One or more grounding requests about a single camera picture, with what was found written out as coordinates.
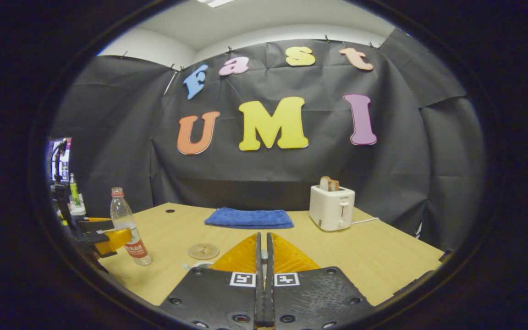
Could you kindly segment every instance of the peach letter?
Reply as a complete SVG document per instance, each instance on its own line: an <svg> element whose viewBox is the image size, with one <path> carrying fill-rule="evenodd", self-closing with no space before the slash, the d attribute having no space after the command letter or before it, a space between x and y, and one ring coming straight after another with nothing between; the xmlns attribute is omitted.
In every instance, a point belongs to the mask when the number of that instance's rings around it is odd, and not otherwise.
<svg viewBox="0 0 528 330"><path fill-rule="evenodd" d="M370 71L374 68L370 63L366 63L362 60L366 54L356 51L354 48L344 48L339 50L339 54L345 54L350 63L361 70Z"/></svg>
<svg viewBox="0 0 528 330"><path fill-rule="evenodd" d="M220 116L218 111L205 113L201 118L205 121L203 124L203 136L197 143L191 142L191 130L193 130L193 123L197 121L196 115L189 115L183 117L178 121L181 128L178 130L178 140L176 141L176 148L182 154L199 154L209 148L211 138L213 138L213 127L215 119Z"/></svg>

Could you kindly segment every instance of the toaster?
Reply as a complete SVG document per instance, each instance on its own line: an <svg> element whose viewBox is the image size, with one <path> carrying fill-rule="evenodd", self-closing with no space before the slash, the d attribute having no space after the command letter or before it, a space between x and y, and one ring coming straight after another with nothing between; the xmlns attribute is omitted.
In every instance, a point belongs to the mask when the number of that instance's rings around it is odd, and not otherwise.
<svg viewBox="0 0 528 330"><path fill-rule="evenodd" d="M339 187L335 192L327 192L319 186L312 186L309 216L325 231L349 228L352 224L355 196L356 192L348 188Z"/></svg>

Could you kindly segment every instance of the ceiling light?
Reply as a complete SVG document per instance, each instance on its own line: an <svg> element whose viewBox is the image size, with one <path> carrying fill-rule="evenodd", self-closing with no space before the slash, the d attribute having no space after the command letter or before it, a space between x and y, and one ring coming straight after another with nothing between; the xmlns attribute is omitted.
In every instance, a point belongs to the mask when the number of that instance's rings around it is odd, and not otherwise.
<svg viewBox="0 0 528 330"><path fill-rule="evenodd" d="M211 6L212 8L217 8L218 6L227 4L228 2L232 2L234 0L197 0L198 2L203 2L204 4L207 4Z"/></svg>

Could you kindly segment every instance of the table surface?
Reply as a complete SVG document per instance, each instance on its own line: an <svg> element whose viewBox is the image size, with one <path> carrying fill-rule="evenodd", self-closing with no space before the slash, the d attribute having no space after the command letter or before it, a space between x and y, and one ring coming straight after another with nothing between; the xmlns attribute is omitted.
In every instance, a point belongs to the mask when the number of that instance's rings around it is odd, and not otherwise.
<svg viewBox="0 0 528 330"><path fill-rule="evenodd" d="M308 211L289 211L295 227L247 230L205 225L215 209L174 203L134 214L140 236L153 258L140 266L121 247L117 255L100 259L111 276L153 305L160 305L187 273L183 264L199 262L187 254L193 244L211 243L219 255L213 263L244 238L274 232L308 255L319 267L341 268L372 305L378 305L425 272L438 268L443 252L380 221L353 224L350 228L325 232L310 219ZM354 209L352 221L373 216Z"/></svg>

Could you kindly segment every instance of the black fabric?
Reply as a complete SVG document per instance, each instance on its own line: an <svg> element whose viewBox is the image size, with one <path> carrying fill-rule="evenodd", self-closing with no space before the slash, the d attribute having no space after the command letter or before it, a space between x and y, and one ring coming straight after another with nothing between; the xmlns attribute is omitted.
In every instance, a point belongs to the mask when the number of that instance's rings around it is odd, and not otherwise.
<svg viewBox="0 0 528 330"><path fill-rule="evenodd" d="M109 217L111 188L132 211L154 206L149 185L149 127L174 71L132 58L94 58L67 92L52 138L71 136L71 172L88 215Z"/></svg>
<svg viewBox="0 0 528 330"><path fill-rule="evenodd" d="M316 62L291 67L285 50L292 46L311 48ZM364 52L374 69L351 65L339 54L345 47ZM221 77L219 69L238 56L250 59L249 70ZM203 64L204 89L188 100L183 81ZM423 221L421 240L440 249L454 247L472 222L484 176L475 109L453 74L400 31L381 49L287 40L234 50L177 73L163 96L169 72L155 63L98 57L67 95L53 132L73 136L71 168L90 215L108 216L111 186L124 187L134 211L166 202L308 209L310 186L330 176L356 191L356 207L408 234ZM376 144L350 142L352 111L345 94L371 99ZM241 151L238 107L260 101L272 115L289 96L304 98L309 145L281 149L275 142L270 149L262 144ZM191 133L196 142L203 133L201 115L210 111L220 116L209 148L197 155L179 152L179 119L199 117Z"/></svg>

